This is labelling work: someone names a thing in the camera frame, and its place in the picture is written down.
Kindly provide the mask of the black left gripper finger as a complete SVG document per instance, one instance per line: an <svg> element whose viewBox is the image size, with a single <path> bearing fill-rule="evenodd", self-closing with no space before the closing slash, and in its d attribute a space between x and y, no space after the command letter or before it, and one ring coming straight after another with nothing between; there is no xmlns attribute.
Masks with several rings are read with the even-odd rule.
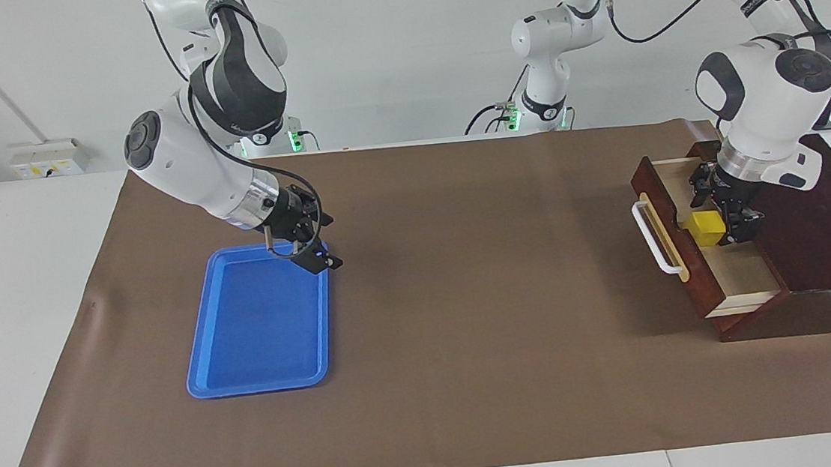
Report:
<svg viewBox="0 0 831 467"><path fill-rule="evenodd" d="M726 228L724 237L720 238L721 247L753 241L766 220L764 213L753 208L724 209L721 216Z"/></svg>
<svg viewBox="0 0 831 467"><path fill-rule="evenodd" d="M692 188L693 196L690 202L692 208L698 208L708 202L712 201L713 194L713 178L710 176L690 178L689 184Z"/></svg>

